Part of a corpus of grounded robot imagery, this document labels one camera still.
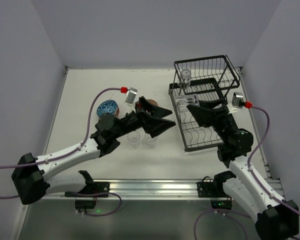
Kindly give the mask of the clear glass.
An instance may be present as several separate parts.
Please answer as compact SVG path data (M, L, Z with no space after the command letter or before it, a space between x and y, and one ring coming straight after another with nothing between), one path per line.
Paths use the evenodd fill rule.
M191 84L192 72L189 69L183 69L180 75L180 86L187 88Z
M148 133L146 133L144 136L144 143L149 148L155 147L157 140L158 140L157 136L151 137L151 135Z
M128 144L133 147L136 148L139 144L140 144L140 133L138 131L132 131L130 133L127 134L127 141Z
M199 106L199 97L197 94L179 95L175 99L176 109L180 112L187 112L188 105Z

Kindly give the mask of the white red patterned bowl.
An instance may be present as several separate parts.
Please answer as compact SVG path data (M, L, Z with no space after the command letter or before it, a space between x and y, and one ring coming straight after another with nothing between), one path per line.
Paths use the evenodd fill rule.
M102 116L103 114L107 114L107 113L113 115L116 107L118 107L118 104L116 101L114 101L112 99L106 100L97 107L96 114L98 117Z

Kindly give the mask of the brown square panda plate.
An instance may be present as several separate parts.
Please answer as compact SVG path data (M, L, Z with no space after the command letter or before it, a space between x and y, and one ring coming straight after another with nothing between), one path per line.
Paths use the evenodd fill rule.
M152 105L158 106L158 103L153 99L147 99L147 101Z

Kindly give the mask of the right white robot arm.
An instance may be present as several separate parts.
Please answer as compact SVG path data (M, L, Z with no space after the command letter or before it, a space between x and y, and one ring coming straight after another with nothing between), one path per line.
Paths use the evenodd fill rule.
M254 221L262 240L285 240L299 233L299 208L280 195L252 165L254 136L239 128L233 112L254 105L235 97L231 104L199 101L187 109L200 127L213 128L221 139L218 159L228 169L214 176L218 191L234 199Z

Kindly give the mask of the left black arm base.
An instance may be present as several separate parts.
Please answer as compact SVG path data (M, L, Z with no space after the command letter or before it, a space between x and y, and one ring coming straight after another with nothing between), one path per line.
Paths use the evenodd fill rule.
M85 186L79 194L82 195L92 195L92 194L99 194L102 193L102 195L99 196L99 198L107 198L109 196L109 190L110 190L110 183L107 181L94 181L93 183L88 184ZM97 204L97 196L93 198L93 200L82 200L77 199L74 201L74 207L76 210L84 210L85 213L87 213L87 210L92 210L95 208Z

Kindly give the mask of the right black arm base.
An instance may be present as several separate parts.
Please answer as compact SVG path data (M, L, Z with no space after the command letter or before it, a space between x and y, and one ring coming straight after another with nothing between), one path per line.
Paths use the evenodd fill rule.
M223 184L236 177L231 171L218 173L213 178L205 176L196 183L198 197L210 198L210 205L213 209L231 210L233 206L232 197L225 194Z

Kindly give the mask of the aluminium mounting rail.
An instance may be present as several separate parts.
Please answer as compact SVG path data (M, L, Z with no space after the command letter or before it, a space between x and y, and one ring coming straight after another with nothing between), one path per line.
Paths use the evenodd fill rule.
M199 197L199 179L96 179L122 200L233 200L233 197Z

